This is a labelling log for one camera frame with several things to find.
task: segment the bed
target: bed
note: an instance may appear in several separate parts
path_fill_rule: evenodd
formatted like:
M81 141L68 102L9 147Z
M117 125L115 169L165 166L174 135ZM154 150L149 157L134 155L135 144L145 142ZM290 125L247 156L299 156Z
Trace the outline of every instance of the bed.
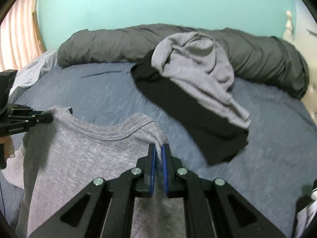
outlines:
M234 98L250 111L249 144L230 163L208 166L182 125L136 88L133 63L91 63L54 67L17 99L37 110L53 105L72 107L73 115L98 125L122 122L133 113L155 119L168 137L173 156L205 179L224 178L287 237L291 237L297 199L311 191L317 177L317 114L314 73L305 105L275 86L236 77ZM13 137L15 148L23 134ZM7 221L14 228L23 190L0 173Z

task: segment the striped curtain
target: striped curtain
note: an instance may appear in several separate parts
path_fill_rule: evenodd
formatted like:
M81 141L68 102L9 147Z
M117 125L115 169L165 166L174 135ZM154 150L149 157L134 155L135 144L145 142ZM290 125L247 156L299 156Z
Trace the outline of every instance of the striped curtain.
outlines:
M32 13L36 0L17 0L0 26L0 72L22 69L41 53Z

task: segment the black handle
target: black handle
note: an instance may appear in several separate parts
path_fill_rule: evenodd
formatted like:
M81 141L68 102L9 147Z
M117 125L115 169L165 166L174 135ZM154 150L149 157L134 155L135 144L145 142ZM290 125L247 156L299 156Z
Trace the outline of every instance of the black handle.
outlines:
M0 144L0 170L3 170L7 167L7 162L4 158L4 146Z

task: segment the gray t-shirt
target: gray t-shirt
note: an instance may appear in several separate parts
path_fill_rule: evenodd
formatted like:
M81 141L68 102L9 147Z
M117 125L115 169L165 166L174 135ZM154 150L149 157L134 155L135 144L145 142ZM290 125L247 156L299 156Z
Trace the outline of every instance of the gray t-shirt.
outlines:
M94 178L119 177L147 155L150 143L161 158L161 145L167 143L158 123L144 114L103 127L74 118L69 108L49 111L53 123L27 132L4 170L9 182L25 189L16 228L20 238L28 237ZM160 161L154 187L152 198L136 199L131 237L185 237L182 199L165 198Z

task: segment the silver rivet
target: silver rivet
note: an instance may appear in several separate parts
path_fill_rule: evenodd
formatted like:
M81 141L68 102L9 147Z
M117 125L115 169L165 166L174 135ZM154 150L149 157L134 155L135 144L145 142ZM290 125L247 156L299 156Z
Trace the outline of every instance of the silver rivet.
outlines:
M187 170L185 168L179 168L177 169L178 174L184 176L185 174L187 174Z
M131 173L134 175L139 175L140 173L142 173L142 170L138 167L135 167L131 170Z
M99 186L101 184L103 184L103 179L102 178L97 177L97 178L94 179L94 185Z
M222 178L215 179L215 184L217 184L218 186L224 186L225 183L226 183L226 181Z

